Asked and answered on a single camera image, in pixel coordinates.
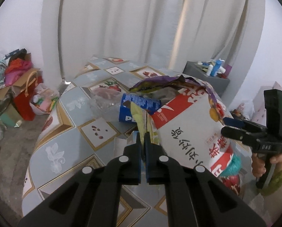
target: cardboard box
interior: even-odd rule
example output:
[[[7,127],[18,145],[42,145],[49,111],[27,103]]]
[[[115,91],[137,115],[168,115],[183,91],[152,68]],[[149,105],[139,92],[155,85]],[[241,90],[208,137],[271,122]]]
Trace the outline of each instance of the cardboard box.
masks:
[[[8,90],[11,89],[13,92],[13,96],[19,95],[21,92],[23,92],[26,89],[26,82],[31,74],[31,72],[39,71],[39,68],[31,68],[27,72],[25,72],[12,86],[8,86],[5,88],[0,89],[0,100],[3,100],[5,95],[7,94]],[[29,81],[29,86],[36,80],[35,77],[32,77]]]
[[[224,111],[203,87],[186,89],[152,115],[160,145],[182,166],[203,165],[216,177],[231,162],[229,139],[221,136]]]

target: gray box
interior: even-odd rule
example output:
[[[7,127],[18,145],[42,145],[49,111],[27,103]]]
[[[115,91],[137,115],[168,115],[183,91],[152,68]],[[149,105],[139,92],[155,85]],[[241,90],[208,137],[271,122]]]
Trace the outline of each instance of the gray box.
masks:
[[[195,62],[188,61],[186,63],[184,74],[201,79],[203,81],[209,82],[215,89],[216,93],[222,97],[224,91],[226,90],[230,80],[216,77],[207,76],[204,71],[197,66]]]

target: bag handle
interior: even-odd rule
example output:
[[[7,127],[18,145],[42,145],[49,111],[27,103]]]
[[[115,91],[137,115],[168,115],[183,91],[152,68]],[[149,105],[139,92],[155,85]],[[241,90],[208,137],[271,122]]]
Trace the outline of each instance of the bag handle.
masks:
[[[25,96],[28,97],[29,93],[28,93],[28,85],[29,85],[29,82],[30,82],[30,78],[36,74],[36,81],[35,81],[35,86],[38,85],[38,72],[37,71],[33,71],[30,73],[30,75],[28,76],[28,79],[27,79],[27,82],[26,82],[26,91],[25,91]]]

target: hand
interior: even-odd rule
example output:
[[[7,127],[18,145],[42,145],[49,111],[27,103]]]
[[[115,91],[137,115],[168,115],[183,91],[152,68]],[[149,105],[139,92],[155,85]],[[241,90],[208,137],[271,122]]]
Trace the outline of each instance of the hand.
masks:
[[[251,158],[252,158],[252,164],[251,164],[252,174],[255,177],[263,176],[263,174],[266,173],[265,162],[262,159],[259,159],[256,153],[252,154]],[[280,172],[282,170],[282,153],[271,157],[270,163],[276,164],[274,173]]]

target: food package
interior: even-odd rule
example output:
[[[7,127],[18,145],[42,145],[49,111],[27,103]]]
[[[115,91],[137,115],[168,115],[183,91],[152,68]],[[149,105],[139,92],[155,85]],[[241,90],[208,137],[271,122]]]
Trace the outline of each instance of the food package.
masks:
[[[197,85],[181,89],[152,119],[168,156],[185,167],[203,165],[217,177],[234,153],[229,139],[221,136],[225,106],[207,90]]]

